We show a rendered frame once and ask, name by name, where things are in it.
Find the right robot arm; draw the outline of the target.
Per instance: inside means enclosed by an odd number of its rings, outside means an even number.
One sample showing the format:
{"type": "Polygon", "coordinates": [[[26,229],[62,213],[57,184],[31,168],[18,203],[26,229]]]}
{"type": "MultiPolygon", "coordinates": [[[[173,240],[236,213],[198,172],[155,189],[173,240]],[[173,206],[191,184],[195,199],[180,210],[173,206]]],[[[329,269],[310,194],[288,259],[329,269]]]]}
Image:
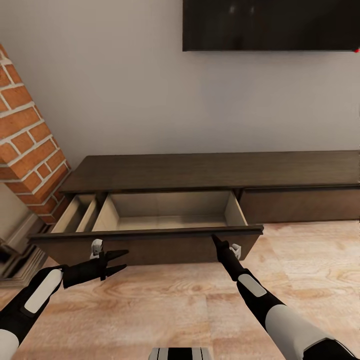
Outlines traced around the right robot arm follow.
{"type": "Polygon", "coordinates": [[[239,258],[241,247],[229,246],[215,234],[217,259],[236,282],[251,312],[268,332],[285,360],[360,360],[332,334],[310,323],[274,296],[249,271],[239,258]]]}

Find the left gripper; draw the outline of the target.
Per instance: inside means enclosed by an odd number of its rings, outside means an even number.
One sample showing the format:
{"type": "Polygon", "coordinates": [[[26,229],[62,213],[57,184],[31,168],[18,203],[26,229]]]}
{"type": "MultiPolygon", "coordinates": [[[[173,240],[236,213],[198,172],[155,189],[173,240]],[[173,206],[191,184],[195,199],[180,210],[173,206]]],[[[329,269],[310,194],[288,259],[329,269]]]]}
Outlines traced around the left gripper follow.
{"type": "Polygon", "coordinates": [[[108,251],[105,255],[103,251],[99,253],[99,258],[77,264],[79,272],[79,283],[84,283],[99,277],[100,280],[103,281],[104,279],[106,279],[106,276],[110,277],[125,269],[127,267],[127,264],[113,267],[106,266],[108,266],[108,261],[116,259],[127,253],[129,253],[129,250],[126,249],[118,251],[108,251]]]}

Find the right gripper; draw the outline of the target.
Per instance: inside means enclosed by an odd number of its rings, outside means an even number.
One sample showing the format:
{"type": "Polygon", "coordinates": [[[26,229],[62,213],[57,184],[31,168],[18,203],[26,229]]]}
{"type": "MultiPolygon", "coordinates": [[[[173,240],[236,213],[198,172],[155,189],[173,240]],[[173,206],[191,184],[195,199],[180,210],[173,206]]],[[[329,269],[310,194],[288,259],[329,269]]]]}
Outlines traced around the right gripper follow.
{"type": "Polygon", "coordinates": [[[215,234],[212,236],[212,240],[216,246],[217,259],[220,263],[223,264],[227,271],[227,267],[233,262],[240,262],[237,257],[230,250],[228,240],[221,241],[215,234]]]}

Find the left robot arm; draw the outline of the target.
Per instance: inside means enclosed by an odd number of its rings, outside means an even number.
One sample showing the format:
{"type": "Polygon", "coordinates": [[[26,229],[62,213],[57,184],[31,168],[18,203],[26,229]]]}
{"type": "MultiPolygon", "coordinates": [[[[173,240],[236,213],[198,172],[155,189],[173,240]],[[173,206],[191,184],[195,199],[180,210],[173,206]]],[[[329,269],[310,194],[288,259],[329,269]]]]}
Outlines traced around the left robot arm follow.
{"type": "Polygon", "coordinates": [[[63,264],[46,267],[38,271],[28,286],[0,310],[0,360],[11,360],[62,281],[63,288],[67,289],[99,277],[103,281],[106,276],[110,277],[127,267],[127,264],[106,266],[108,261],[129,253],[129,250],[108,251],[104,255],[101,239],[94,240],[91,249],[91,261],[74,266],[63,264]]]}

